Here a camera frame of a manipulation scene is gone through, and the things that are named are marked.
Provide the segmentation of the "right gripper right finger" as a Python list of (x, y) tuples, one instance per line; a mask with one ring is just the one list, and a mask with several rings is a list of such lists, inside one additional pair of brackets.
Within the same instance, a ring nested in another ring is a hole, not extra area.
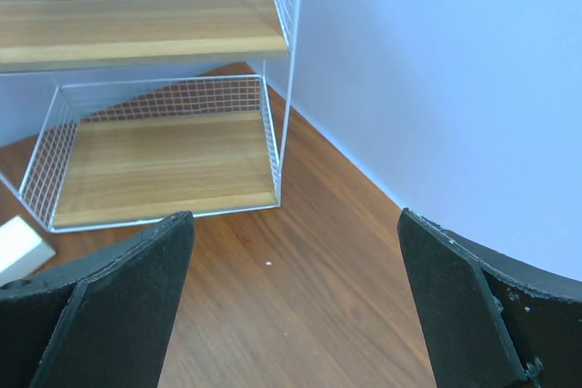
[(578, 387), (581, 283), (406, 208), (406, 275), (439, 387)]

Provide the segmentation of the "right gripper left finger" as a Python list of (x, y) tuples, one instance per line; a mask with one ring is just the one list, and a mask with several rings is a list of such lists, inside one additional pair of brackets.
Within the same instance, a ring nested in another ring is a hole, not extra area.
[(1, 288), (4, 387), (156, 387), (195, 241), (188, 211)]

